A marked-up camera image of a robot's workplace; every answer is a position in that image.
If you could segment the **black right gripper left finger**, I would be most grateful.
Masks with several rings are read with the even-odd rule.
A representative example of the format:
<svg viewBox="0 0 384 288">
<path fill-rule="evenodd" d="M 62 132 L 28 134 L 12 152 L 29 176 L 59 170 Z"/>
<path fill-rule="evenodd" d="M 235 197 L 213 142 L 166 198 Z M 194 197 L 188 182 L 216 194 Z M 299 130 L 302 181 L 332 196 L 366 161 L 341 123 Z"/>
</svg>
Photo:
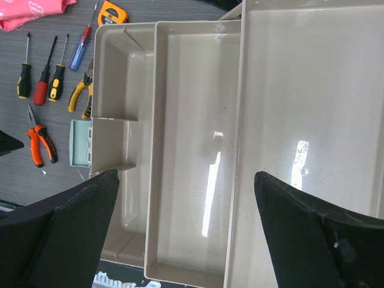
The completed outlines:
<svg viewBox="0 0 384 288">
<path fill-rule="evenodd" d="M 118 190 L 110 169 L 1 213 L 1 287 L 91 287 Z"/>
</svg>

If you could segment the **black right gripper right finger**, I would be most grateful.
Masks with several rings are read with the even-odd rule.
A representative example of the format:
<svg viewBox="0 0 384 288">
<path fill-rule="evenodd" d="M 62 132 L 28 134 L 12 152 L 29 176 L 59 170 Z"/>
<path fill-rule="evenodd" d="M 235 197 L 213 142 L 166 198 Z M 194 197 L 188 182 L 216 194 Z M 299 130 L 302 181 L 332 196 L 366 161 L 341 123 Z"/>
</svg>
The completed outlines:
<svg viewBox="0 0 384 288">
<path fill-rule="evenodd" d="M 254 193 L 279 287 L 383 287 L 383 220 L 264 171 Z"/>
</svg>

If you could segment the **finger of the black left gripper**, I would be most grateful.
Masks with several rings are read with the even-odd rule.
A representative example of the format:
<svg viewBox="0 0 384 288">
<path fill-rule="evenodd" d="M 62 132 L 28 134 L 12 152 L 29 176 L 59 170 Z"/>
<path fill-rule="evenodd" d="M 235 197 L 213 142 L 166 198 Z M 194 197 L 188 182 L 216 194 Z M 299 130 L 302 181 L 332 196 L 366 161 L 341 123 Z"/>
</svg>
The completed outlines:
<svg viewBox="0 0 384 288">
<path fill-rule="evenodd" d="M 24 144 L 16 138 L 0 131 L 0 156 L 7 155 L 12 151 L 21 149 Z"/>
</svg>

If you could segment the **orange handled small pliers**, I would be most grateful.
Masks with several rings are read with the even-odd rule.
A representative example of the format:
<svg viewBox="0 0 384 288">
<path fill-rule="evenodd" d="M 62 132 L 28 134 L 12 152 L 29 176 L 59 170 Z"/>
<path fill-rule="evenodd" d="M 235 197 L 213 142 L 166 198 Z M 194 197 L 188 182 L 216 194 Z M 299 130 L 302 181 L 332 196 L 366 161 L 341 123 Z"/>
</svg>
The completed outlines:
<svg viewBox="0 0 384 288">
<path fill-rule="evenodd" d="M 28 102 L 26 103 L 26 106 L 30 125 L 27 135 L 30 138 L 31 155 L 34 164 L 38 168 L 42 168 L 44 166 L 44 162 L 40 154 L 40 143 L 42 143 L 46 148 L 50 162 L 53 164 L 56 163 L 58 161 L 57 150 L 48 134 L 47 127 L 40 124 L 39 118 L 34 113 Z"/>
</svg>

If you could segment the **yellow black screwdriver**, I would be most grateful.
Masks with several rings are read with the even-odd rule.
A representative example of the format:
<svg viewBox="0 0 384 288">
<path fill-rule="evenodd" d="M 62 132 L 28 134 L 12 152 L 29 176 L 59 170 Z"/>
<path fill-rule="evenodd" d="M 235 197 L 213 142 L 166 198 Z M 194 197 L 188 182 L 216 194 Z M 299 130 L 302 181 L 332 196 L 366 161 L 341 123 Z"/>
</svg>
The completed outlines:
<svg viewBox="0 0 384 288">
<path fill-rule="evenodd" d="M 17 83 L 17 96 L 27 99 L 31 93 L 31 64 L 28 62 L 29 40 L 31 34 L 27 34 L 25 61 L 22 63 L 22 70 Z"/>
<path fill-rule="evenodd" d="M 62 51 L 61 61 L 56 65 L 56 70 L 53 75 L 52 81 L 49 85 L 49 97 L 50 101 L 58 101 L 62 95 L 63 85 L 64 85 L 64 74 L 65 74 L 65 66 L 63 65 L 63 59 L 65 55 L 65 50 L 67 46 L 69 34 L 67 34 L 65 39 L 64 48 Z"/>
</svg>

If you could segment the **red black screwdriver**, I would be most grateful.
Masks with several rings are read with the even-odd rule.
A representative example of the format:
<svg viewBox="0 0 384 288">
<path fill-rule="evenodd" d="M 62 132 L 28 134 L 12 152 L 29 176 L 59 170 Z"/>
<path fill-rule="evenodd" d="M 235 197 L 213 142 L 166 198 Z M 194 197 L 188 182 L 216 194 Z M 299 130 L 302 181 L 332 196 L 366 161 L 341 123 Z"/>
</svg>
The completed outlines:
<svg viewBox="0 0 384 288">
<path fill-rule="evenodd" d="M 34 92 L 33 103 L 37 106 L 42 106 L 46 100 L 46 95 L 48 90 L 48 81 L 50 76 L 50 62 L 52 59 L 52 55 L 53 55 L 53 51 L 54 51 L 57 39 L 58 39 L 58 36 L 55 36 L 53 39 L 48 60 L 45 64 L 44 70 L 41 73 L 40 80 Z"/>
</svg>

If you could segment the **grey green toolbox latch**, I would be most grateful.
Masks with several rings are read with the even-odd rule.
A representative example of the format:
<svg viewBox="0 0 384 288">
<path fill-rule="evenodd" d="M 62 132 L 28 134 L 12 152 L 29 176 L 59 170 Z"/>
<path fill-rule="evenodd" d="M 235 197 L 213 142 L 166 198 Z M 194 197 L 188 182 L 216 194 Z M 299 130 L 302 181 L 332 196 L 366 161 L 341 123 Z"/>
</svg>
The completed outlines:
<svg viewBox="0 0 384 288">
<path fill-rule="evenodd" d="M 90 139 L 92 122 L 72 120 L 70 123 L 69 163 L 73 167 L 91 167 Z"/>
</svg>

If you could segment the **yellow handled long nose pliers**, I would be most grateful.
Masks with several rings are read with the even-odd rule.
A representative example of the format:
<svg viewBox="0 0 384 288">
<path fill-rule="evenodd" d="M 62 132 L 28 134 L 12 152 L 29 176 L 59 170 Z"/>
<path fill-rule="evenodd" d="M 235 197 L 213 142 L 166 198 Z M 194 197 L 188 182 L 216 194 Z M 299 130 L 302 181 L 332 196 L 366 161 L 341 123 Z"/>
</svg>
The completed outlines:
<svg viewBox="0 0 384 288">
<path fill-rule="evenodd" d="M 93 68 L 94 68 L 94 59 L 88 65 L 88 70 L 84 74 L 83 79 L 76 85 L 74 90 L 71 93 L 70 100 L 68 102 L 68 111 L 73 113 L 76 109 L 76 104 L 79 98 L 79 95 L 85 88 L 88 88 L 88 100 L 86 107 L 82 113 L 82 119 L 88 119 L 91 116 L 91 106 L 92 106 L 92 95 L 93 95 Z"/>
</svg>

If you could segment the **blue handled screwdriver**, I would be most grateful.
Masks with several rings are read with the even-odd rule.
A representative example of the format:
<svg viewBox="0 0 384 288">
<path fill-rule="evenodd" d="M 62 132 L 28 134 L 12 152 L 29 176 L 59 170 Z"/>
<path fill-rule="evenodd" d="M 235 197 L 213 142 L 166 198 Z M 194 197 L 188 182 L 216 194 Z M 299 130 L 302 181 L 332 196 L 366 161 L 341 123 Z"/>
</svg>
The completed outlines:
<svg viewBox="0 0 384 288">
<path fill-rule="evenodd" d="M 70 62 L 69 62 L 69 69 L 71 71 L 77 71 L 80 68 L 80 65 L 82 63 L 82 59 L 86 53 L 87 45 L 90 41 L 91 36 L 91 24 L 95 17 L 95 13 L 97 10 L 98 1 L 95 3 L 94 6 L 94 12 L 92 14 L 92 17 L 88 23 L 88 25 L 84 28 L 82 34 L 80 35 L 79 41 L 77 42 L 73 54 L 71 56 Z"/>
</svg>

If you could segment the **translucent brown plastic toolbox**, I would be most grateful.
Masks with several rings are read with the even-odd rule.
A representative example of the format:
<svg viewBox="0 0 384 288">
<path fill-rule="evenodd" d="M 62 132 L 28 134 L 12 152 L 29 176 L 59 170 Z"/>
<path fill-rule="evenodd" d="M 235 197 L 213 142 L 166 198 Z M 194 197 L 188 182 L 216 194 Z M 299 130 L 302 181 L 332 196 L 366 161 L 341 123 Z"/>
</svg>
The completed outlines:
<svg viewBox="0 0 384 288">
<path fill-rule="evenodd" d="M 103 260 L 186 286 L 279 287 L 257 172 L 383 220 L 383 2 L 101 26 L 91 117 L 90 175 L 120 179 Z"/>
</svg>

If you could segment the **pink printed cloth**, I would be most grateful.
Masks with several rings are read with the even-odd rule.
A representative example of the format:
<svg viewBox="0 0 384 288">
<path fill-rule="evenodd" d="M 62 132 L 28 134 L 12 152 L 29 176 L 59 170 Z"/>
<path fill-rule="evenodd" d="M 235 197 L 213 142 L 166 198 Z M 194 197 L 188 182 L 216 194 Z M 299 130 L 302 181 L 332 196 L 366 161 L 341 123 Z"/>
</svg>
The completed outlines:
<svg viewBox="0 0 384 288">
<path fill-rule="evenodd" d="M 76 0 L 1 0 L 1 30 L 10 32 L 45 16 L 62 14 Z"/>
</svg>

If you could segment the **yellow tape measure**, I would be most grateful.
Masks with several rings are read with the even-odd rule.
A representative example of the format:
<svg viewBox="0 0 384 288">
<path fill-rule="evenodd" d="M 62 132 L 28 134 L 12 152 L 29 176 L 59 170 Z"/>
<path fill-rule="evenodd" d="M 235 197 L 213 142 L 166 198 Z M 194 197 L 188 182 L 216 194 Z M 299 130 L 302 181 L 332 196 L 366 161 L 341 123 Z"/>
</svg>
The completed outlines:
<svg viewBox="0 0 384 288">
<path fill-rule="evenodd" d="M 104 1 L 98 15 L 99 26 L 128 23 L 128 13 L 110 1 Z"/>
</svg>

